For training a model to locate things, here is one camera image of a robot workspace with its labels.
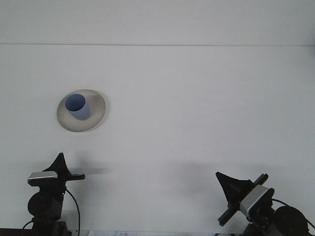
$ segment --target white wall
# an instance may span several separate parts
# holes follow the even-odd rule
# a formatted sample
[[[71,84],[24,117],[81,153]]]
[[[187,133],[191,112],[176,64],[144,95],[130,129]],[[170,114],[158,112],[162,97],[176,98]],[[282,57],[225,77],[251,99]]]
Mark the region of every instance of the white wall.
[[[224,23],[207,28],[209,34],[216,32],[210,41],[195,35],[193,25],[174,32],[182,20],[168,11],[165,19],[158,12],[189,12],[193,7],[202,17],[192,24],[220,21],[219,12],[227,10],[223,2],[232,2],[181,2],[1,2],[0,208],[5,214],[0,227],[20,228],[31,219],[27,203],[37,188],[26,180],[47,168],[60,151],[73,173],[87,176],[67,184],[78,199],[86,230],[241,232],[247,224],[242,214],[224,228],[217,222],[226,200],[216,171],[252,180],[268,173],[266,186],[275,188],[275,197],[314,221],[315,47],[36,45],[313,44],[313,1],[273,1],[291,9],[287,21],[298,19],[296,31],[274,34],[272,16],[279,14],[270,2],[233,1],[245,11],[234,15],[243,38],[225,37],[236,31]],[[126,6],[129,14],[137,13],[133,21]],[[120,25],[98,22],[108,17],[101,7]],[[81,19],[85,9],[95,14]],[[254,14],[259,9],[268,12],[263,30],[268,39],[246,34],[250,22],[261,22],[262,14]],[[294,9],[301,11],[299,17]],[[59,17],[52,17],[57,12]],[[145,20],[139,26],[141,14]],[[190,22],[190,16],[180,16]],[[145,34],[151,26],[148,17],[165,37]],[[78,19],[90,23],[82,25]],[[73,31],[67,30],[71,25]],[[100,25],[104,31],[98,34]],[[139,31],[120,34],[123,25]],[[107,31],[111,38],[103,40]],[[59,102],[77,89],[95,89],[107,102],[104,120],[89,132],[67,131],[57,121]],[[69,196],[63,219],[70,229],[77,227]]]
[[[314,0],[1,0],[0,43],[314,45]]]

